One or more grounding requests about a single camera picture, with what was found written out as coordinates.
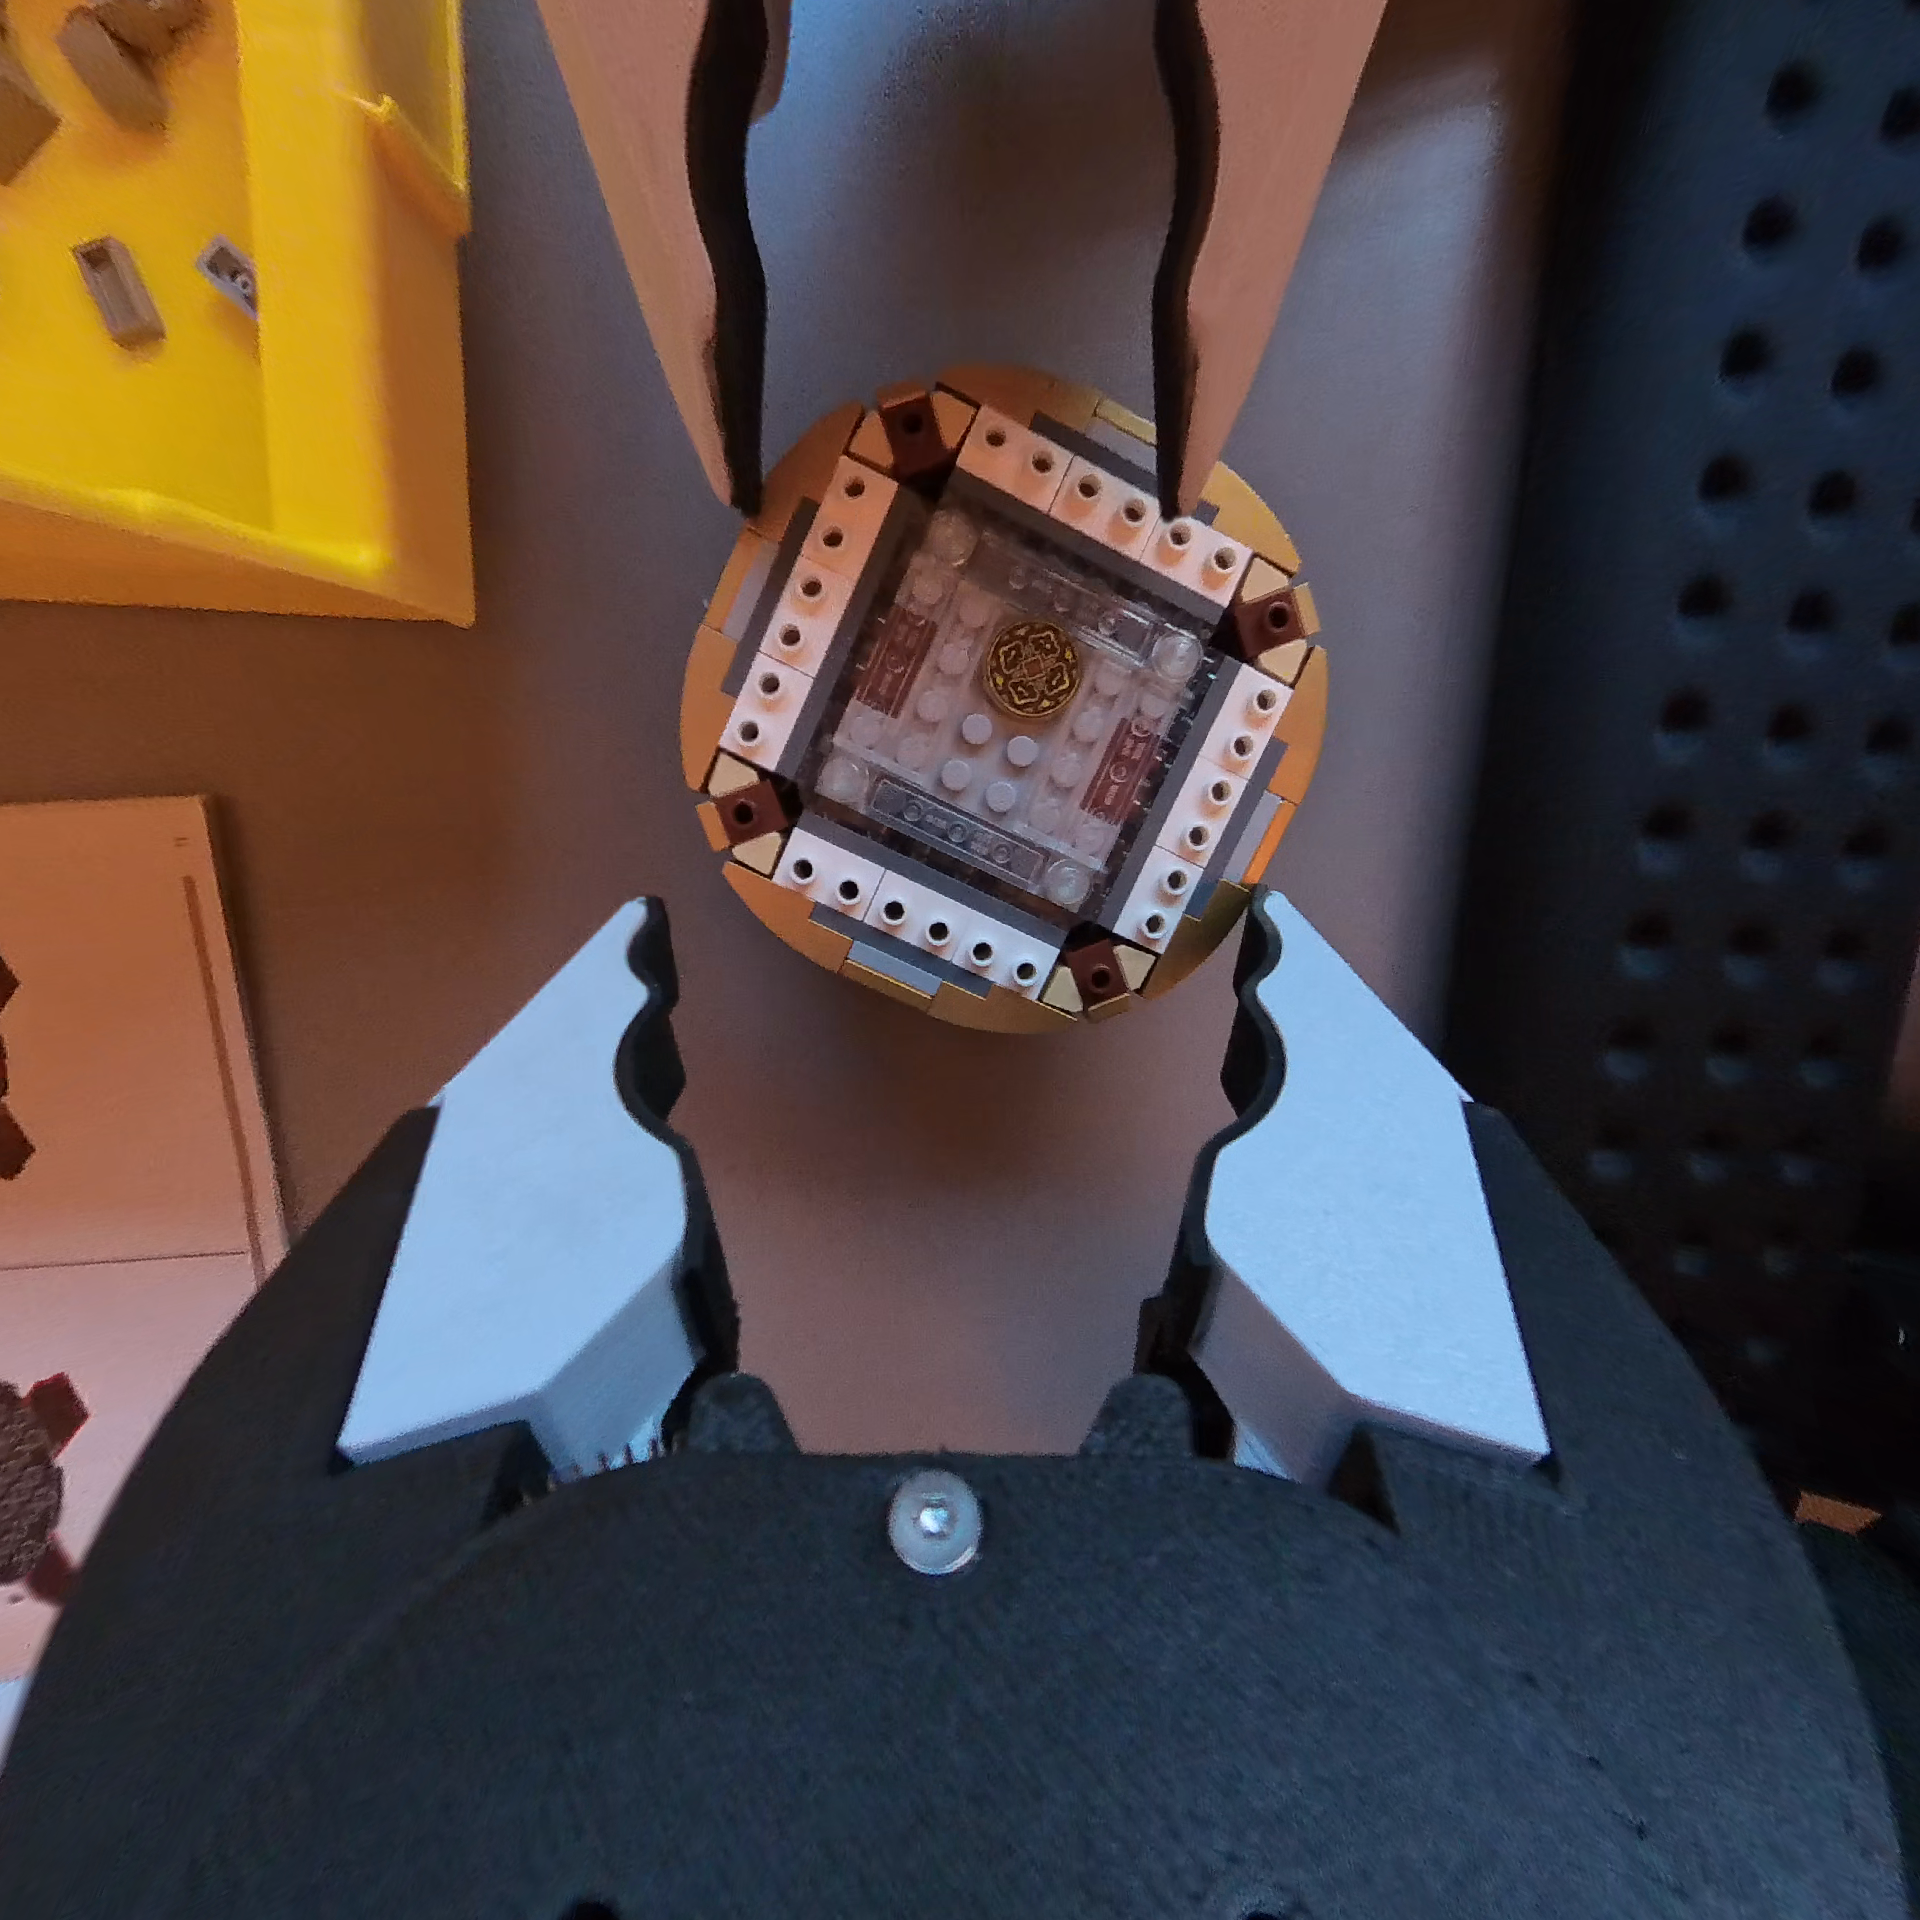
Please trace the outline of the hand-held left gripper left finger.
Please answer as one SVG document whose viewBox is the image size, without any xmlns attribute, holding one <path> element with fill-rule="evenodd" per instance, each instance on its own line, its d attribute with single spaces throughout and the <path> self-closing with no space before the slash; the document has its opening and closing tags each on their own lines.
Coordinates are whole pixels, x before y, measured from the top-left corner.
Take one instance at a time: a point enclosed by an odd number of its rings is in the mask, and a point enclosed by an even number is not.
<svg viewBox="0 0 1920 1920">
<path fill-rule="evenodd" d="M 370 1463 L 528 1423 L 556 1471 L 660 1451 L 737 1368 L 665 906 L 625 902 L 440 1092 L 338 1435 Z"/>
</svg>

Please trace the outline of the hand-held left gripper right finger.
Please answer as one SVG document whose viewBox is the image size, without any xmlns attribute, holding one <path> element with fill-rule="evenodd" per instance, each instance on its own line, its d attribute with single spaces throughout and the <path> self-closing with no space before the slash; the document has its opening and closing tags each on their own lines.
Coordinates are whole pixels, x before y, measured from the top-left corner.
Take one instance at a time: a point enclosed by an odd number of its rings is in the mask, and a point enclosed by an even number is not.
<svg viewBox="0 0 1920 1920">
<path fill-rule="evenodd" d="M 1277 891 L 1247 917 L 1221 1083 L 1139 1366 L 1187 1386 L 1202 1451 L 1333 1475 L 1359 1423 L 1535 1463 L 1548 1431 L 1468 1100 Z"/>
</svg>

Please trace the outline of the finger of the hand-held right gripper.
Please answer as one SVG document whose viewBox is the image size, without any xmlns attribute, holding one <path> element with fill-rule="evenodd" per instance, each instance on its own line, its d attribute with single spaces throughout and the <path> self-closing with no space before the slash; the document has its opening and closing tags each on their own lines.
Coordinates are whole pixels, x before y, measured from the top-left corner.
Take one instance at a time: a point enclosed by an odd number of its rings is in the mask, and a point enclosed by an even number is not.
<svg viewBox="0 0 1920 1920">
<path fill-rule="evenodd" d="M 713 492 L 762 507 L 767 282 L 749 131 L 779 101 L 787 2 L 543 2 L 615 239 Z"/>
<path fill-rule="evenodd" d="M 1153 295 L 1159 502 L 1232 432 L 1373 47 L 1380 2 L 1159 2 L 1173 208 Z"/>
</svg>

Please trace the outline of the yellow plastic bin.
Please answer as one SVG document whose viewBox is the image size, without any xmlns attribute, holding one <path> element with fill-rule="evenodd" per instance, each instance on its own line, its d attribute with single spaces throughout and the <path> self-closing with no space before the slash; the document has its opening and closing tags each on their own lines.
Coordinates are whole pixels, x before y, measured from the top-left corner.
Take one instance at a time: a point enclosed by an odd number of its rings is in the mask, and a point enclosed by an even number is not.
<svg viewBox="0 0 1920 1920">
<path fill-rule="evenodd" d="M 3 272 L 3 592 L 474 621 L 461 7 L 233 5 L 257 315 Z"/>
</svg>

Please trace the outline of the round toy brick model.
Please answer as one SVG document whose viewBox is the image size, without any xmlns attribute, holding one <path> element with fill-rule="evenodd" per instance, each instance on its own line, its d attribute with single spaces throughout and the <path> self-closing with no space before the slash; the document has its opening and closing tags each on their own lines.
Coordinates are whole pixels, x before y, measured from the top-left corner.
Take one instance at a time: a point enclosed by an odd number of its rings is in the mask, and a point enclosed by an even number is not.
<svg viewBox="0 0 1920 1920">
<path fill-rule="evenodd" d="M 681 693 L 683 776 L 779 941 L 1039 1035 L 1171 994 L 1304 803 L 1328 651 L 1232 469 L 1163 516 L 1154 426 L 961 365 L 818 421 L 749 516 Z"/>
</svg>

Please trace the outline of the open instruction booklet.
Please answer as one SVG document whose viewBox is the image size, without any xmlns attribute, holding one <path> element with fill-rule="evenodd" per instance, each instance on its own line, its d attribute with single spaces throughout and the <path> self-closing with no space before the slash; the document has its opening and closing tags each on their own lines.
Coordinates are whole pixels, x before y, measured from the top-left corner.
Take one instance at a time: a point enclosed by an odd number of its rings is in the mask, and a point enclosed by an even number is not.
<svg viewBox="0 0 1920 1920">
<path fill-rule="evenodd" d="M 67 1375 L 77 1564 L 209 1349 L 287 1253 L 202 799 L 4 806 L 3 1362 Z"/>
</svg>

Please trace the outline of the scattered loose toy bricks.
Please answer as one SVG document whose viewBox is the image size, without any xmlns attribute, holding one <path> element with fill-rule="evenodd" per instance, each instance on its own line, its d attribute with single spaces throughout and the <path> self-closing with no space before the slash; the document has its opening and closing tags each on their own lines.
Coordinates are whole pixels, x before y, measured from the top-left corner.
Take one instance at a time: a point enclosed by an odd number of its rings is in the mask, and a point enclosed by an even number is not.
<svg viewBox="0 0 1920 1920">
<path fill-rule="evenodd" d="M 233 5 L 4 5 L 4 274 L 72 268 L 107 338 L 207 288 L 257 315 Z"/>
</svg>

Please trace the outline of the black dotted mat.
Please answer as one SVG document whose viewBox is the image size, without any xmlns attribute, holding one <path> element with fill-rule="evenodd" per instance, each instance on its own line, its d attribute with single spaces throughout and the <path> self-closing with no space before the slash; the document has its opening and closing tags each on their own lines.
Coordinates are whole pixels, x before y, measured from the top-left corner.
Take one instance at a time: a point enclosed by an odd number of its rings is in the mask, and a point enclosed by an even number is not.
<svg viewBox="0 0 1920 1920">
<path fill-rule="evenodd" d="M 1919 7 L 1584 5 L 1448 1021 L 1792 1495 L 1915 1499 Z"/>
</svg>

